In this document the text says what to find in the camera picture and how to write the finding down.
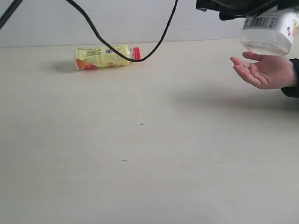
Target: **wire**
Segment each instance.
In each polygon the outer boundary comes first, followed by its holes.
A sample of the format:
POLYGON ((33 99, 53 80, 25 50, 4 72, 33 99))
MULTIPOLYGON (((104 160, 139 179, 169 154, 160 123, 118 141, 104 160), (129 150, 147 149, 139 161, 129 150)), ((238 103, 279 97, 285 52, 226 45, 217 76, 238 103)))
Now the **wire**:
POLYGON ((173 18, 173 15, 176 11, 176 8, 177 8, 177 5, 178 5, 178 0, 175 0, 174 2, 174 6, 173 6, 173 9, 172 9, 172 12, 171 12, 171 15, 169 17, 169 20, 166 24, 166 27, 165 27, 165 30, 158 42, 158 44, 155 46, 155 48, 148 54, 146 55, 144 58, 142 59, 131 59, 131 58, 128 58, 126 56, 124 56, 123 54, 121 54, 120 52, 118 52, 116 49, 114 49, 109 43, 107 43, 101 36, 100 34, 98 33, 96 27, 94 26, 93 22, 91 21, 91 19, 89 18, 88 14, 76 3, 74 2, 73 0, 66 0, 68 3, 70 3, 75 9, 77 9, 82 15, 83 17, 86 19, 88 25, 90 26, 90 28, 93 30, 94 34, 96 35, 96 37, 98 38, 99 41, 101 41, 103 44, 105 44, 108 48, 110 48, 114 53, 116 53, 118 56, 122 57, 123 59, 127 60, 127 61, 130 61, 130 62, 143 62, 145 61, 146 59, 148 59, 150 56, 153 55, 153 53, 158 49, 158 47, 161 45, 161 43, 163 42, 164 38, 165 38, 165 35, 167 33, 167 30, 170 26, 170 23, 171 23, 171 20, 173 18))
MULTIPOLYGON (((122 57, 123 59, 130 61, 130 62, 143 62, 146 59, 148 59, 150 56, 153 55, 153 53, 158 49, 158 47, 161 45, 161 43, 163 42, 166 33, 168 31, 168 28, 170 26, 171 20, 173 18, 173 15, 177 9, 177 5, 178 5, 178 0, 175 0, 174 2, 174 6, 171 12, 171 15, 168 19, 168 22, 166 24, 165 30, 158 42, 158 44, 154 47, 154 49, 148 54, 146 55, 144 58, 142 59, 131 59, 128 58, 126 56, 124 56, 123 54, 121 54, 120 52, 118 52, 116 49, 114 49, 109 43, 107 43, 102 37, 101 35, 98 33, 96 27, 94 26, 92 20, 89 18, 88 14, 73 0, 66 0, 68 3, 70 3, 76 10, 78 10, 83 17, 86 19, 88 25, 90 26, 90 28, 93 30, 94 34, 96 35, 96 37, 98 38, 99 41, 101 41, 103 44, 105 44, 108 48, 110 48, 114 53, 116 53, 117 55, 119 55, 120 57, 122 57)), ((11 15, 15 12, 15 10, 17 9, 17 7, 21 4, 22 0, 14 0, 11 5, 7 8, 7 10, 5 11, 5 13, 1 16, 0 18, 0 29, 5 25, 5 23, 8 21, 8 19, 11 17, 11 15)))

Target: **finger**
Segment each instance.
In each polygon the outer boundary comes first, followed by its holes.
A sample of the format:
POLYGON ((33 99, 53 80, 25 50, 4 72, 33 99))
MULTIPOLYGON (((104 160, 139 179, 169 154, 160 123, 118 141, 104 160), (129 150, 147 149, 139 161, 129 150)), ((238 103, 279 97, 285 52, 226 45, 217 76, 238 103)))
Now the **finger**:
POLYGON ((242 55, 246 59, 254 60, 254 61, 262 61, 266 57, 266 55, 258 55, 258 54, 255 54, 255 53, 251 52, 251 51, 243 52, 242 55))
POLYGON ((234 63, 234 65, 239 65, 244 68, 249 68, 250 66, 249 62, 245 62, 238 57, 231 57, 230 60, 234 63))
POLYGON ((253 85, 256 88, 261 88, 260 80, 258 80, 257 78, 254 78, 249 72, 247 72, 241 66, 235 65, 234 70, 245 82, 253 85))

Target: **bottle lid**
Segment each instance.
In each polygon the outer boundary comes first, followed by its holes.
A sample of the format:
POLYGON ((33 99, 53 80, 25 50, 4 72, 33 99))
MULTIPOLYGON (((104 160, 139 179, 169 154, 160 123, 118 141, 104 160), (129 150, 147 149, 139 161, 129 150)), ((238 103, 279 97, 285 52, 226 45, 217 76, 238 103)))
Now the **bottle lid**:
POLYGON ((141 59, 141 51, 140 48, 133 48, 134 49, 134 54, 135 54, 135 59, 140 60, 141 59))

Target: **white wall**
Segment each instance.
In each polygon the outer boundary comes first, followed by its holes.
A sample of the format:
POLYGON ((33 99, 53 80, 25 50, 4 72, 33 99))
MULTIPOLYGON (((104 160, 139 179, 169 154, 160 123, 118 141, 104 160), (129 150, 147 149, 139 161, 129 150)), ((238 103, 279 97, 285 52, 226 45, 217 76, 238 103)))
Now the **white wall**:
MULTIPOLYGON (((0 1, 2 14, 12 0, 0 1)), ((174 0, 77 0, 110 43, 156 42, 174 0)), ((216 12, 180 0, 166 41, 237 38, 242 19, 220 21, 216 12)), ((84 18, 64 0, 25 0, 0 31, 0 47, 97 44, 84 18)))

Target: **plastic bottle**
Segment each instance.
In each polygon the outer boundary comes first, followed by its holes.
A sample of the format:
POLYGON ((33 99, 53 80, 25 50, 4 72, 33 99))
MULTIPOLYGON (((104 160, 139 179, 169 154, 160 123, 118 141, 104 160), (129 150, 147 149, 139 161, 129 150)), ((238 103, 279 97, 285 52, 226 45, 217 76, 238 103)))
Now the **plastic bottle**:
MULTIPOLYGON (((129 48, 127 45, 114 45, 113 46, 118 52, 122 53, 131 59, 141 59, 141 53, 139 48, 129 48)), ((92 49, 78 48, 75 51, 75 58, 77 68, 80 70, 84 69, 95 69, 100 67, 114 67, 130 64, 130 61, 123 59, 118 56, 108 47, 98 47, 92 49)))
POLYGON ((298 11, 274 7, 258 17, 246 18, 240 41, 256 54, 282 56, 289 53, 298 27, 298 11))

